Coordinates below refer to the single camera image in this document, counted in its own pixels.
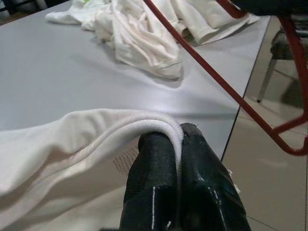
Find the chair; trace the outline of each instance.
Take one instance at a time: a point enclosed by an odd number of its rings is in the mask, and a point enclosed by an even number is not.
[[[292,15],[292,20],[295,23],[296,31],[301,37],[301,42],[305,50],[306,58],[308,59],[308,15]],[[281,28],[271,42],[270,52],[272,54],[271,61],[262,82],[257,102],[260,103],[265,95],[266,88],[270,83],[270,78],[275,70],[275,65],[278,60],[293,60],[293,56],[289,47],[287,37]]]
[[[34,3],[36,11],[40,11],[40,7],[36,0],[24,0],[20,2],[14,2],[13,0],[2,0],[4,7],[0,8],[0,12],[8,11],[10,15],[13,15],[18,12],[17,7],[28,4]]]

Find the beige floor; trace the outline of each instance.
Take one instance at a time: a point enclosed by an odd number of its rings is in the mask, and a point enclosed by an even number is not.
[[[279,29],[272,18],[260,50],[245,99],[271,124],[302,112],[298,81],[293,62],[279,61],[262,104],[257,93],[271,59],[270,42]],[[307,126],[285,132],[293,147],[301,147]],[[241,111],[223,159],[231,169],[234,183],[253,231],[306,230],[307,157],[294,157],[282,151],[244,111]]]

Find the white cloth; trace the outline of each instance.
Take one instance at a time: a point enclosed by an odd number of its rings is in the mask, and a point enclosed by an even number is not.
[[[152,1],[180,33],[188,29],[198,44],[222,39],[258,20],[251,14],[233,19],[215,0]],[[46,19],[95,31],[124,63],[165,78],[181,75],[176,41],[143,0],[73,0],[68,11],[49,13]]]
[[[169,137],[180,177],[183,132],[160,113],[97,109],[0,132],[0,230],[117,227],[138,136],[150,131]]]

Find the table surface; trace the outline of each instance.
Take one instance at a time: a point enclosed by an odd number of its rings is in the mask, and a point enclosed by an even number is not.
[[[239,105],[181,49],[183,75],[158,78],[115,60],[80,26],[44,16],[71,2],[0,26],[0,130],[20,129],[94,108],[144,109],[198,126],[222,157]],[[231,37],[196,50],[244,95],[269,22],[263,17]]]

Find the fabric fold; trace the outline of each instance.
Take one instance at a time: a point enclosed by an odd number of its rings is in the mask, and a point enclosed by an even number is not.
[[[234,19],[215,0],[152,1],[179,33],[191,33],[199,45],[259,19],[251,14]],[[68,11],[49,13],[46,20],[94,31],[126,64],[168,79],[182,75],[179,46],[143,0],[73,0]]]
[[[127,175],[120,165],[130,168],[138,154],[133,153],[135,139],[151,131],[168,136],[179,173],[183,132],[176,121],[160,113],[97,109],[73,112],[35,128],[0,132],[0,230],[21,218],[27,220],[34,208],[40,214],[64,212],[94,195],[123,187]],[[75,195],[69,182],[77,177],[84,178],[87,190],[81,197],[69,197]],[[52,200],[46,197],[62,182],[68,182],[62,186],[67,188],[56,190],[53,201],[64,202],[53,203],[50,209]]]

